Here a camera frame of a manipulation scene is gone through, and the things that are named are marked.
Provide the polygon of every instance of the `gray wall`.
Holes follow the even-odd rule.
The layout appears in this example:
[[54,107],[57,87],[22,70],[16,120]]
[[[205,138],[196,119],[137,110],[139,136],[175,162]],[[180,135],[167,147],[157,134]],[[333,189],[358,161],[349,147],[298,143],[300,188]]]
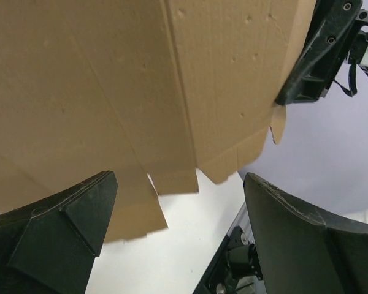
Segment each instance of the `gray wall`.
[[[343,85],[347,70],[345,65],[337,76]],[[260,158],[240,174],[257,173],[339,214],[368,209],[368,78],[360,69],[357,83],[354,98],[333,85],[317,103],[288,106],[281,143],[274,145],[269,136]]]

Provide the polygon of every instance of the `screw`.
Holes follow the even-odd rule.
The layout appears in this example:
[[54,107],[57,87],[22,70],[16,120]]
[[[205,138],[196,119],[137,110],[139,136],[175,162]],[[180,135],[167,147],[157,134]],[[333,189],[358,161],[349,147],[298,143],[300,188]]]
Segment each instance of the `screw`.
[[351,9],[351,3],[349,3],[349,2],[345,3],[345,5],[343,6],[343,9],[344,9],[344,11],[350,10]]
[[226,294],[226,289],[222,284],[218,284],[215,290],[216,294]]
[[332,44],[332,43],[334,43],[335,42],[335,37],[329,37],[328,39],[327,39],[327,43],[328,44]]
[[248,245],[248,238],[247,236],[245,236],[245,234],[241,234],[241,242],[243,243],[243,245]]

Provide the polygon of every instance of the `metal bracket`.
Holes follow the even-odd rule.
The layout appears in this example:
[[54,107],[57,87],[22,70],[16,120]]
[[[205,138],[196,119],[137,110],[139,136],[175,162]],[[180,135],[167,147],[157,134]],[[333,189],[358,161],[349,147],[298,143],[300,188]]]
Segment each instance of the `metal bracket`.
[[352,43],[363,26],[368,11],[362,0],[318,0],[304,49],[275,102],[316,102],[333,83]]
[[221,243],[194,294],[240,294],[254,288],[255,276],[263,279],[256,246],[236,226]]

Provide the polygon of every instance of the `corrugated cardboard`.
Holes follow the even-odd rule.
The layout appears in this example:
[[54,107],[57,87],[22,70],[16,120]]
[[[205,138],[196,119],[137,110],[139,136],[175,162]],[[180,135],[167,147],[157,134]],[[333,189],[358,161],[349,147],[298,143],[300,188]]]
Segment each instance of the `corrugated cardboard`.
[[101,171],[107,241],[166,227],[157,193],[255,160],[315,0],[0,1],[0,211]]

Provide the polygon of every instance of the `cardboard sheet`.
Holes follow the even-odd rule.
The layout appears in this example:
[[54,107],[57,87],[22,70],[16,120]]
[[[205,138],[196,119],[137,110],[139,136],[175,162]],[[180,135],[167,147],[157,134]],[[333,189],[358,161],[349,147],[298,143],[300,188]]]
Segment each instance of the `cardboard sheet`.
[[166,227],[157,193],[196,192],[196,168],[223,182],[270,124],[280,140],[314,5],[0,1],[0,211],[113,170],[107,241]]

